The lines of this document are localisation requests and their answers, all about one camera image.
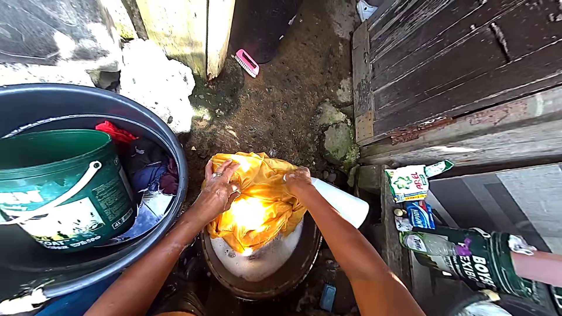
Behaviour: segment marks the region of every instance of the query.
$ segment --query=white plastic bottle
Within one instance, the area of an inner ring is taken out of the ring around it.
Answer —
[[[468,249],[435,234],[401,232],[400,241],[406,248],[425,255],[444,257],[470,255]]]
[[[367,202],[317,178],[312,178],[312,185],[355,228],[365,221],[369,212]]]

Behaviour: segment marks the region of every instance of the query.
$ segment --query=wooden post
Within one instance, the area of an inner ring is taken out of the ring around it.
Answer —
[[[169,58],[207,75],[207,1],[137,0],[148,33]]]
[[[388,185],[385,169],[387,165],[380,167],[380,207],[381,220],[384,225],[384,244],[382,257],[390,270],[402,281],[406,288],[412,290],[410,251],[400,245],[398,230],[394,221],[394,209],[398,207],[394,202],[390,186]]]
[[[209,0],[207,80],[216,78],[223,69],[235,2],[235,0]]]

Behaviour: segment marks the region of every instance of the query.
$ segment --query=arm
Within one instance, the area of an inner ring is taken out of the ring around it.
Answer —
[[[425,315],[367,239],[314,188],[308,169],[292,171],[285,179],[290,193],[309,210],[350,280],[362,315]]]
[[[187,244],[208,222],[228,210],[239,195],[238,185],[229,183],[238,167],[227,160],[216,170],[222,176],[213,177],[209,161],[205,169],[207,183],[195,203],[159,243],[123,272],[85,315],[145,315]]]

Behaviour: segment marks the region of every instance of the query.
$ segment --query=red cloth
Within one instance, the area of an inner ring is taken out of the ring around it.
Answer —
[[[101,130],[102,132],[109,134],[117,147],[129,147],[131,141],[138,138],[124,129],[117,128],[109,121],[96,125],[96,130]]]

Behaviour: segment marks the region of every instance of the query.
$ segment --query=wooden door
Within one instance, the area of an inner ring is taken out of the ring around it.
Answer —
[[[360,145],[562,83],[562,0],[387,2],[353,35]]]

